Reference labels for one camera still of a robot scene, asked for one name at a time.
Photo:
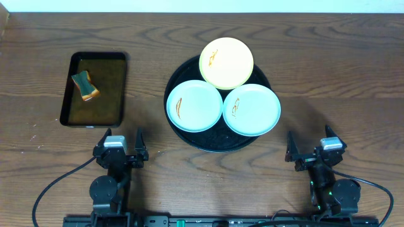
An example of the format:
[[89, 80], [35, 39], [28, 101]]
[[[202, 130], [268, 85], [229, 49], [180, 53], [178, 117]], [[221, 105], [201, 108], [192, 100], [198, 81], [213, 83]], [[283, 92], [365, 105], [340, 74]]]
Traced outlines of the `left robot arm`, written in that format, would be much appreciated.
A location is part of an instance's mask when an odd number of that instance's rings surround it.
[[141, 218], [128, 210], [132, 169], [143, 168], [149, 159], [140, 128], [136, 133], [134, 154], [127, 154], [127, 150], [125, 137], [113, 136], [110, 129], [93, 149], [93, 157], [107, 174], [96, 178], [89, 189], [93, 200], [90, 226], [143, 225]]

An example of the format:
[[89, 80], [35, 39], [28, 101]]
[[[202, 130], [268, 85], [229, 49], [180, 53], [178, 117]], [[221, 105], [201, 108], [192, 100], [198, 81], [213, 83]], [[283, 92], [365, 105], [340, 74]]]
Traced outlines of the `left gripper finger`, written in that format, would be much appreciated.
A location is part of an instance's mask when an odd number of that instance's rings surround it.
[[137, 133], [136, 133], [136, 142], [135, 142], [134, 150], [139, 154], [148, 154], [148, 151], [147, 151], [144, 139], [143, 139], [141, 128], [138, 128]]
[[111, 136], [111, 135], [112, 135], [112, 131], [110, 128], [108, 128], [106, 130], [105, 134], [102, 136], [101, 140], [99, 140], [99, 142], [97, 143], [97, 146], [103, 147], [105, 140], [107, 139], [108, 136]]

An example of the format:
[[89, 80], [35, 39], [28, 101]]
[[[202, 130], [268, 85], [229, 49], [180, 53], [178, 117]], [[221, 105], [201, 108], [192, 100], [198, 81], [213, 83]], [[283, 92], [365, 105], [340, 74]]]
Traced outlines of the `yellow plate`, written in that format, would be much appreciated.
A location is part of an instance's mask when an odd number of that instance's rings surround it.
[[203, 79], [221, 90], [243, 85], [251, 76], [254, 58], [242, 41], [222, 37], [208, 43], [199, 56], [199, 71]]

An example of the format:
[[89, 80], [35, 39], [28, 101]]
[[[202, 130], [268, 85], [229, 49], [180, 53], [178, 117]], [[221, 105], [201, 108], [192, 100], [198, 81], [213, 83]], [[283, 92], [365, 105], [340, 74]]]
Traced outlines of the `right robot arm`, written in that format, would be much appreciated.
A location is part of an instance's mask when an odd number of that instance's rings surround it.
[[299, 152], [292, 133], [288, 132], [285, 161], [294, 162], [297, 172], [309, 173], [311, 201], [318, 208], [312, 215], [313, 220], [342, 218], [349, 222], [359, 210], [361, 187], [355, 180], [335, 178], [332, 167], [343, 160], [347, 145], [330, 126], [325, 126], [325, 132], [326, 137], [320, 140], [320, 145], [306, 154]]

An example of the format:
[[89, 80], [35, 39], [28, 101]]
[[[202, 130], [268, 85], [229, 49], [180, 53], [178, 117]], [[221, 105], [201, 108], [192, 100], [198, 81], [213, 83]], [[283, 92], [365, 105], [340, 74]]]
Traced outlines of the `orange green scrub sponge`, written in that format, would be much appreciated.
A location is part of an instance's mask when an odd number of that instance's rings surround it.
[[100, 94], [100, 91], [92, 84], [88, 71], [81, 71], [78, 74], [72, 75], [71, 78], [79, 89], [83, 101], [86, 102]]

